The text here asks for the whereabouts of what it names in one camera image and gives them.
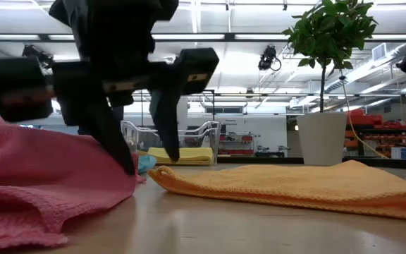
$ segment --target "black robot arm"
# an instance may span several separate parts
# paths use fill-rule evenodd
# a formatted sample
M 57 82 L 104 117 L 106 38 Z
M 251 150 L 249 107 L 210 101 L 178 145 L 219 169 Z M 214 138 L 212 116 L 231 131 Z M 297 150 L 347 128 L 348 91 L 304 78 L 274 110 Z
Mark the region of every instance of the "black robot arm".
M 46 118 L 56 97 L 65 124 L 92 135 L 133 175 L 120 119 L 111 107 L 132 104 L 133 92 L 146 89 L 159 137 L 177 161 L 179 97 L 202 92 L 219 62 L 211 48 L 183 49 L 173 64 L 148 61 L 153 25 L 170 20 L 177 6 L 178 0 L 56 0 L 49 13 L 71 27 L 80 61 L 53 63 L 52 83 L 47 83 L 36 58 L 0 59 L 1 117 L 10 122 Z

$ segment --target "white pot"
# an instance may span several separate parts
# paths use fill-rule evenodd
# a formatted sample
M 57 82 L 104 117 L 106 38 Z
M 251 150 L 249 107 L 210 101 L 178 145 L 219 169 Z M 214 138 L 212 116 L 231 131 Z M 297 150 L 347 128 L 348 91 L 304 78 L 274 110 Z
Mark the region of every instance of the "white pot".
M 313 113 L 297 117 L 306 165 L 331 166 L 343 161 L 344 113 Z

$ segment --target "potted plant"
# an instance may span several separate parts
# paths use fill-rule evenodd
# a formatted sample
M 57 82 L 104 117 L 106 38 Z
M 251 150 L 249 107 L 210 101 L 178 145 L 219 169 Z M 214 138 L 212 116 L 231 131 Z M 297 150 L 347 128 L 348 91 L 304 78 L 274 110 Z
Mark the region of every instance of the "potted plant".
M 319 63 L 322 69 L 320 112 L 297 118 L 305 164 L 332 165 L 342 162 L 346 117 L 343 113 L 324 113 L 324 87 L 327 66 L 334 70 L 353 69 L 348 61 L 352 49 L 363 50 L 364 40 L 371 38 L 378 23 L 367 11 L 373 3 L 358 0 L 323 0 L 321 4 L 293 16 L 299 20 L 283 31 L 294 54 L 305 56 L 298 66 Z

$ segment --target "wooden table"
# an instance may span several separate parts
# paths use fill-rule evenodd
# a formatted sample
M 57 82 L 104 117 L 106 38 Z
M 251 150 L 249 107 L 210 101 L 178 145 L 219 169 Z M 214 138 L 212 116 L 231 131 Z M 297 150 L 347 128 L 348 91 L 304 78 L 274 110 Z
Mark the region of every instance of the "wooden table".
M 406 179 L 406 170 L 387 171 Z M 174 195 L 151 179 L 109 213 L 68 223 L 65 233 L 65 248 L 4 253 L 406 254 L 404 220 Z

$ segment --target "blue object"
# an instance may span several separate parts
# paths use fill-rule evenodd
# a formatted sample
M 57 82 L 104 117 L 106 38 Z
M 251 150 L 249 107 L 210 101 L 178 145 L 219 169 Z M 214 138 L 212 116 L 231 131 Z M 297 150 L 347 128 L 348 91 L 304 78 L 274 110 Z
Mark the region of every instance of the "blue object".
M 157 160 L 155 156 L 152 155 L 140 155 L 139 157 L 139 170 L 138 173 L 142 174 L 150 169 L 152 169 L 154 166 L 156 166 Z

